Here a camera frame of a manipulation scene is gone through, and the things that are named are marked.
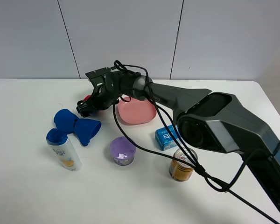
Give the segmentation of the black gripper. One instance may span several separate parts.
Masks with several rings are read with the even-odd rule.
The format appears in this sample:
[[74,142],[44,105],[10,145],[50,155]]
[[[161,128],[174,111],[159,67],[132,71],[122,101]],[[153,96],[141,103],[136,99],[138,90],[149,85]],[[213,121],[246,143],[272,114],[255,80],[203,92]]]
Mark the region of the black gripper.
[[136,87],[140,79],[139,72],[112,71],[111,68],[105,67],[85,75],[94,89],[87,100],[77,102],[76,110],[82,117],[89,117],[96,111],[108,109],[122,95],[140,99],[140,89]]

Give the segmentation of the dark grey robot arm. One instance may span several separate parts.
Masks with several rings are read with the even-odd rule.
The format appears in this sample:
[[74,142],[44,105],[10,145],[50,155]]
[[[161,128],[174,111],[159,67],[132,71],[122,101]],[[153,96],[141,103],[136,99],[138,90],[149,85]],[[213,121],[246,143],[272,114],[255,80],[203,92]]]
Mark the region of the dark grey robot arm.
[[209,175],[189,146],[239,154],[243,160],[238,175],[248,167],[280,212],[280,140],[270,126],[245,109],[233,94],[209,89],[185,89],[154,83],[148,75],[120,65],[87,73],[93,92],[77,104],[83,117],[115,106],[126,95],[148,100],[159,114],[167,107],[180,141],[177,145],[188,156],[188,165],[218,192],[230,192],[234,182],[226,183]]

